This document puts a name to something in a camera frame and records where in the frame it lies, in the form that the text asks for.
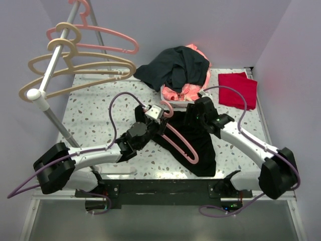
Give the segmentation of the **black shorts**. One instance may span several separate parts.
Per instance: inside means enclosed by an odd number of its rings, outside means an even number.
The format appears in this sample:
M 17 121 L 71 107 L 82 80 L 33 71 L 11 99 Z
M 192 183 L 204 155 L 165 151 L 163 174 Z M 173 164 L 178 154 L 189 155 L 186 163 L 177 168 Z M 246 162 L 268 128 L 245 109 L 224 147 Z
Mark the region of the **black shorts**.
M 203 127 L 189 127 L 184 125 L 183 120 L 186 113 L 175 111 L 169 124 L 176 129 L 194 148 L 198 154 L 199 161 L 191 164 L 183 155 L 175 149 L 167 140 L 160 135 L 155 135 L 152 140 L 165 150 L 185 168 L 198 177 L 213 177 L 216 174 L 216 153 L 210 134 Z

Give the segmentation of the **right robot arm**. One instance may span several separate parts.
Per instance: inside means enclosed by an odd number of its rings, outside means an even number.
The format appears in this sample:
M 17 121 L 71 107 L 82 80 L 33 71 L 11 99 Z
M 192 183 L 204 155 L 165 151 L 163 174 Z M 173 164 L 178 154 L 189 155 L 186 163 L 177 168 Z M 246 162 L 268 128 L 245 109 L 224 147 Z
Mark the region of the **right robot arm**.
M 235 197 L 243 190 L 262 191 L 271 199 L 278 199 L 299 183 L 294 153 L 289 148 L 279 149 L 265 143 L 227 114 L 218 114 L 209 97 L 201 97 L 187 105 L 184 123 L 203 127 L 208 133 L 224 140 L 249 157 L 258 171 L 234 171 L 221 179 L 217 191 Z

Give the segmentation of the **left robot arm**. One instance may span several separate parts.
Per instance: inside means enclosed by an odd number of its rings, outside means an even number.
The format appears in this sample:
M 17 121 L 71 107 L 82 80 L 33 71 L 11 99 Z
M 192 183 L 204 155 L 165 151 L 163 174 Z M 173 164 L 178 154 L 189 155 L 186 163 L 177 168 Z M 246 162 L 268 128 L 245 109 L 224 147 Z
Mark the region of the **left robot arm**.
M 143 122 L 135 122 L 111 145 L 68 148 L 65 143 L 56 143 L 33 164 L 42 193 L 71 188 L 84 190 L 93 197 L 100 196 L 104 191 L 102 178 L 99 171 L 90 167 L 130 160 L 154 136 L 165 131 L 167 122 L 165 117 L 159 120 L 146 117 Z

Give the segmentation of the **upper beige hanger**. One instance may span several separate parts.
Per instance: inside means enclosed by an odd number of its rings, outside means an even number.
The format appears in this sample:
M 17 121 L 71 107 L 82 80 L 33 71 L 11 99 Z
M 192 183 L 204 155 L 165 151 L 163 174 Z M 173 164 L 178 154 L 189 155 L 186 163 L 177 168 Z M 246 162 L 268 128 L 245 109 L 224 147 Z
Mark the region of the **upper beige hanger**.
M 61 44 L 69 47 L 70 49 L 69 52 L 62 52 L 61 54 L 58 55 L 59 58 L 61 57 L 64 59 L 67 65 L 67 68 L 55 71 L 52 74 L 52 77 L 65 75 L 65 74 L 103 74 L 103 75 L 112 74 L 114 75 L 114 77 L 95 82 L 94 84 L 97 85 L 102 83 L 114 82 L 118 80 L 125 80 L 133 76 L 134 73 L 136 72 L 136 66 L 129 60 L 126 60 L 117 56 L 113 56 L 113 55 L 98 53 L 98 52 L 81 52 L 78 50 L 78 47 L 75 44 L 73 44 L 71 40 L 68 40 L 68 39 L 63 39 L 63 38 L 53 39 L 48 43 L 47 49 L 51 51 L 55 47 Z M 80 64 L 80 65 L 73 65 L 72 59 L 74 57 L 96 57 L 101 59 L 109 59 L 112 61 L 90 62 L 90 63 Z M 109 71 L 106 69 L 98 69 L 98 70 L 96 69 L 97 67 L 107 67 L 107 66 L 125 67 L 129 69 L 129 71 L 121 72 L 116 70 Z

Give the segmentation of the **white plastic basket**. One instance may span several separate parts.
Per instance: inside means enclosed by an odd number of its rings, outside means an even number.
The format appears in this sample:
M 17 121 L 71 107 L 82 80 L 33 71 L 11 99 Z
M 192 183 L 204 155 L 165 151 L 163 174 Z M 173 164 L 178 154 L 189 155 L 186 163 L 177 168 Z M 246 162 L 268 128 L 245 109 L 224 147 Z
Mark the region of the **white plastic basket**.
M 167 102 L 170 103 L 172 107 L 185 108 L 189 103 L 192 103 L 193 101 L 167 101 Z

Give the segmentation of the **pink garment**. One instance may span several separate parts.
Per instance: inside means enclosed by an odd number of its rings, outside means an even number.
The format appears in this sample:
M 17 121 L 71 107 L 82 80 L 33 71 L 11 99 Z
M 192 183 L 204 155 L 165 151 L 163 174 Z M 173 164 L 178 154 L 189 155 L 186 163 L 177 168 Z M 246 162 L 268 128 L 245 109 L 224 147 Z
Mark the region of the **pink garment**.
M 160 89 L 161 96 L 167 101 L 194 101 L 198 99 L 198 92 L 201 89 L 207 88 L 209 85 L 211 77 L 211 66 L 212 64 L 209 63 L 209 68 L 206 73 L 205 82 L 202 86 L 187 83 L 183 86 L 181 92 L 175 92 L 174 90 L 171 90 L 169 87 L 163 85 Z

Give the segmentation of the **red folded cloth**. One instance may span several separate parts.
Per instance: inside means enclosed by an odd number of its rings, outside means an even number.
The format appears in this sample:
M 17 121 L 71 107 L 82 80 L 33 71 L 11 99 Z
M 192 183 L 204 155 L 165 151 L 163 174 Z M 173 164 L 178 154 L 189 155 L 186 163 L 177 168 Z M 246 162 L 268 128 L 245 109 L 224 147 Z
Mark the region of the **red folded cloth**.
M 247 103 L 247 110 L 256 109 L 257 81 L 247 78 L 245 72 L 218 74 L 220 86 L 239 92 Z M 244 109 L 245 104 L 239 94 L 227 88 L 219 88 L 219 104 Z

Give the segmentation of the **dark teal garment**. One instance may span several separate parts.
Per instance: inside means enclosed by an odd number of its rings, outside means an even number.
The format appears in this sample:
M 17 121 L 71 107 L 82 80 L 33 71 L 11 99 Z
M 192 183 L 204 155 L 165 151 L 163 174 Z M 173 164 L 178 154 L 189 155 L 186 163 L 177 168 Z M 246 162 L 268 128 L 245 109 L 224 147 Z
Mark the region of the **dark teal garment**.
M 162 86 L 180 93 L 184 85 L 205 84 L 210 62 L 199 52 L 186 46 L 168 48 L 149 64 L 141 65 L 134 77 L 159 92 Z

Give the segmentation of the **metal clothes rack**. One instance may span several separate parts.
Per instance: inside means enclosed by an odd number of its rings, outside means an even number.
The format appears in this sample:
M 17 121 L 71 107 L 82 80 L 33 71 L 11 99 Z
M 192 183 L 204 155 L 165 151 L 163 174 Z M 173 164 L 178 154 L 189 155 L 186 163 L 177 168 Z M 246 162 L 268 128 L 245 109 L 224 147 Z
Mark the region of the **metal clothes rack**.
M 107 51 L 135 54 L 139 50 L 139 45 L 135 39 L 122 33 L 97 25 L 89 25 L 87 18 L 93 16 L 89 1 L 69 1 L 69 4 L 73 7 L 68 20 L 58 23 L 46 33 L 49 39 L 47 45 L 49 53 L 28 62 L 29 69 L 39 78 L 21 88 L 19 96 L 26 102 L 33 102 L 54 124 L 70 146 L 78 148 L 79 144 L 57 119 L 47 100 L 83 88 L 129 79 L 136 72 L 134 63 L 107 54 Z M 129 41 L 134 48 L 127 50 L 104 46 L 103 43 L 98 45 L 82 43 L 81 30 L 111 34 Z M 47 93 L 47 87 L 52 78 L 75 74 L 102 74 L 107 75 L 107 78 Z

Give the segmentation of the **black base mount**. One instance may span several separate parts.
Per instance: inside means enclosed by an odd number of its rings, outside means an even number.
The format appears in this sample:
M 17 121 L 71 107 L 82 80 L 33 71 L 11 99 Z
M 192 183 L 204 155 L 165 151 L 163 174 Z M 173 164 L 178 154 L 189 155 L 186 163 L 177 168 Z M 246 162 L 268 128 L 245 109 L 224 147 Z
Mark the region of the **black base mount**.
M 221 179 L 115 179 L 104 180 L 104 187 L 93 193 L 111 199 L 111 208 L 124 205 L 221 205 L 223 198 L 238 203 L 253 197 L 248 190 L 223 189 Z

